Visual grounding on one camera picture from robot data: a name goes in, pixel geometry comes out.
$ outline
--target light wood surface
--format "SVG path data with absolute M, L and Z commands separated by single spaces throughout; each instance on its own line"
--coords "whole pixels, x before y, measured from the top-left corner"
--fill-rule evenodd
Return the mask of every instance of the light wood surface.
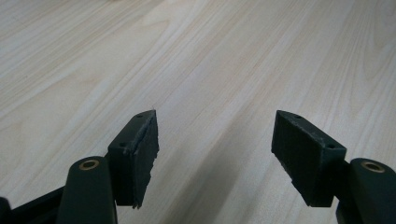
M 1 0 L 0 195 L 64 185 L 156 109 L 143 207 L 120 223 L 336 223 L 271 153 L 277 109 L 396 169 L 396 2 Z

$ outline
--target wood grain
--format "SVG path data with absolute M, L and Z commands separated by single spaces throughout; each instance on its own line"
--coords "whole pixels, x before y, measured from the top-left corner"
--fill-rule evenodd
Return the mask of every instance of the wood grain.
M 2 0 L 0 195 L 13 207 L 155 108 L 160 153 L 120 223 L 336 223 L 271 153 L 277 109 L 396 169 L 392 0 Z

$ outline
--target wooden table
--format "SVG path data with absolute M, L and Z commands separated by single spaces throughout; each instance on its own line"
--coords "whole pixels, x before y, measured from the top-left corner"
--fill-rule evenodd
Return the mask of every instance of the wooden table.
M 156 109 L 143 207 L 120 223 L 336 223 L 271 153 L 278 109 L 396 168 L 396 3 L 0 1 L 0 195 L 64 185 Z

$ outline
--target table surface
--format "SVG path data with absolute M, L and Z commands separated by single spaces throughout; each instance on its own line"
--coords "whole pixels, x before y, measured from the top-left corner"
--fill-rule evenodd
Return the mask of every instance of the table surface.
M 0 1 L 0 195 L 12 207 L 156 109 L 143 206 L 120 223 L 336 223 L 271 153 L 278 109 L 396 168 L 396 2 Z

